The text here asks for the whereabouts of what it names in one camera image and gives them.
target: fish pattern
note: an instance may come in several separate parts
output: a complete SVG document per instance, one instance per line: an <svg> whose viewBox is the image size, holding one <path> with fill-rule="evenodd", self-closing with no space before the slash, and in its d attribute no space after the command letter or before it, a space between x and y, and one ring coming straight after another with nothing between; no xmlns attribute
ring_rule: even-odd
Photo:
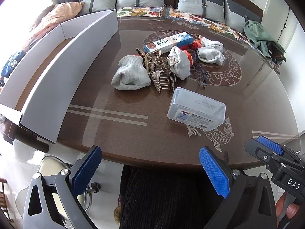
<svg viewBox="0 0 305 229"><path fill-rule="evenodd" d="M215 148L222 152L221 145L225 145L231 140L231 137L234 136L232 132L231 121L229 118L225 119L224 133L220 131L217 127L212 131L204 131L207 138L214 143ZM191 136L192 134L201 136L201 133L193 126L188 125L188 134Z"/></svg>

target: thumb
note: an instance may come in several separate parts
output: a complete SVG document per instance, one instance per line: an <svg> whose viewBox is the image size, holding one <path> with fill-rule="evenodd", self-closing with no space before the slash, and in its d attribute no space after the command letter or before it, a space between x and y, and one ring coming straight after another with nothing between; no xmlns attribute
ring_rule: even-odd
<svg viewBox="0 0 305 229"><path fill-rule="evenodd" d="M286 214L288 219L291 219L295 214L298 212L298 209L300 208L299 205L296 204L290 204L286 210Z"/></svg>

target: transparent plastic box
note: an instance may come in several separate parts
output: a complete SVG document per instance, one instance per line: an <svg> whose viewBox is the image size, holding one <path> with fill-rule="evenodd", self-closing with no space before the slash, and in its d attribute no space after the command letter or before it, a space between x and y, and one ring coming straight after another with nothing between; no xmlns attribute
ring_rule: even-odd
<svg viewBox="0 0 305 229"><path fill-rule="evenodd" d="M183 88L176 88L167 117L206 131L225 122L226 105Z"/></svg>

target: hand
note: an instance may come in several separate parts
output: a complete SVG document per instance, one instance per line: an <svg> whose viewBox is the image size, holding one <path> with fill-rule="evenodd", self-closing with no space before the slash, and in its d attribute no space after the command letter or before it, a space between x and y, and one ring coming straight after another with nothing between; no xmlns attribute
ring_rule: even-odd
<svg viewBox="0 0 305 229"><path fill-rule="evenodd" d="M275 205L276 208L276 217L279 217L280 214L282 213L283 209L284 209L284 200L286 198L287 193L285 192L281 198L278 200L278 202ZM290 204L286 210L286 215L288 217L288 219L291 219L293 216L295 216L295 214L297 213L298 209L299 209L299 205L296 204Z"/></svg>

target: white glove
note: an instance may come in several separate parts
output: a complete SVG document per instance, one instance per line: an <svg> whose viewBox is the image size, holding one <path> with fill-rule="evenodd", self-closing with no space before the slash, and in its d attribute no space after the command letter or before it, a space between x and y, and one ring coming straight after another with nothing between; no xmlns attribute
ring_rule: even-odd
<svg viewBox="0 0 305 229"><path fill-rule="evenodd" d="M224 50L224 45L219 41L211 41L205 37L202 37L201 35L199 35L199 39L202 46L212 46L216 50L219 50L220 52L223 52Z"/></svg>
<svg viewBox="0 0 305 229"><path fill-rule="evenodd" d="M150 85L151 80L143 66L142 57L127 55L121 58L119 66L111 81L116 89L136 90Z"/></svg>
<svg viewBox="0 0 305 229"><path fill-rule="evenodd" d="M225 56L212 46L200 47L197 49L198 58L208 64L217 64L222 66L224 64Z"/></svg>
<svg viewBox="0 0 305 229"><path fill-rule="evenodd" d="M175 63L170 63L170 70L176 74L178 78L184 80L190 75L190 61L187 54L179 47L174 46L170 50L169 57L175 58Z"/></svg>

